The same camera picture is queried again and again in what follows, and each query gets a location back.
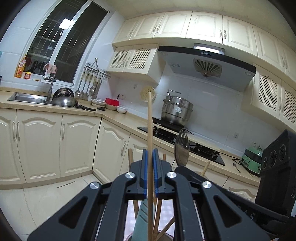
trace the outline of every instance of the yellow bottle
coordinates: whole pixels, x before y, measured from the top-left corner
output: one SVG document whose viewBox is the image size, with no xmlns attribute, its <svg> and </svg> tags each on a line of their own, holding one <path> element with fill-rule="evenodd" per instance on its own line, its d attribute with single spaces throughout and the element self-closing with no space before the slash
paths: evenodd
<svg viewBox="0 0 296 241">
<path fill-rule="evenodd" d="M 22 59 L 22 61 L 20 61 L 20 63 L 19 63 L 15 77 L 17 77 L 17 78 L 22 77 L 22 73 L 24 71 L 25 65 L 26 65 L 26 54 L 25 54 L 24 58 Z"/>
</svg>

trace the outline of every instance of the sink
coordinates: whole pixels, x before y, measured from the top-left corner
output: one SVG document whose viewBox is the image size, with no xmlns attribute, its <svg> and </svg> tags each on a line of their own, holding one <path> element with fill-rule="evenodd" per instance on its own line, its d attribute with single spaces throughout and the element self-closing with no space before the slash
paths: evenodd
<svg viewBox="0 0 296 241">
<path fill-rule="evenodd" d="M 23 94 L 23 93 L 14 93 L 7 100 L 29 102 L 29 103 L 36 103 L 36 104 L 50 104 L 50 102 L 46 101 L 46 96 L 29 95 L 29 94 Z"/>
</svg>

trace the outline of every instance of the pot lid handle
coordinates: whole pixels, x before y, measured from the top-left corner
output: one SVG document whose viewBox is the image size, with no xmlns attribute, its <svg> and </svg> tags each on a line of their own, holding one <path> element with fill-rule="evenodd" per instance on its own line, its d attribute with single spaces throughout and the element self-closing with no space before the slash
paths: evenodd
<svg viewBox="0 0 296 241">
<path fill-rule="evenodd" d="M 178 92 L 178 91 L 168 90 L 168 95 L 170 95 L 170 92 L 175 92 L 175 93 L 179 93 L 179 94 L 181 94 L 181 92 Z"/>
</svg>

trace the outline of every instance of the wire rack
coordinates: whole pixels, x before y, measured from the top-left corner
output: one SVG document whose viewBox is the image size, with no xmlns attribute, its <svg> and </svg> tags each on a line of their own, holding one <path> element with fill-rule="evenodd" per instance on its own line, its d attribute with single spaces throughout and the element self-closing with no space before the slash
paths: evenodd
<svg viewBox="0 0 296 241">
<path fill-rule="evenodd" d="M 95 74 L 96 76 L 107 78 L 109 79 L 111 77 L 110 73 L 106 72 L 105 70 L 102 70 L 98 67 L 98 63 L 97 63 L 98 58 L 95 59 L 95 61 L 93 62 L 93 64 L 90 63 L 86 63 L 86 65 L 84 66 L 84 70 L 88 71 L 90 73 Z"/>
</svg>

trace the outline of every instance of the silver screw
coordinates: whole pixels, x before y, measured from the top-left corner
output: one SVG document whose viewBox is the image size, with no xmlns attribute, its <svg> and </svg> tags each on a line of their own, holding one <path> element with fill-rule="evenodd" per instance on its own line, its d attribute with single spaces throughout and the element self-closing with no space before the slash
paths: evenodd
<svg viewBox="0 0 296 241">
<path fill-rule="evenodd" d="M 175 178 L 175 177 L 177 176 L 177 173 L 175 173 L 175 172 L 168 172 L 168 173 L 167 173 L 167 176 L 168 176 L 169 178 Z"/>
<path fill-rule="evenodd" d="M 133 179 L 134 177 L 135 177 L 135 174 L 133 172 L 127 172 L 126 173 L 126 178 Z"/>
<path fill-rule="evenodd" d="M 212 184 L 211 184 L 211 182 L 209 182 L 209 181 L 205 181 L 205 182 L 202 183 L 202 186 L 203 186 L 204 188 L 210 188 L 210 187 L 212 186 Z"/>
<path fill-rule="evenodd" d="M 99 186 L 100 186 L 100 184 L 98 182 L 93 182 L 93 183 L 89 184 L 89 187 L 91 189 L 98 189 Z"/>
</svg>

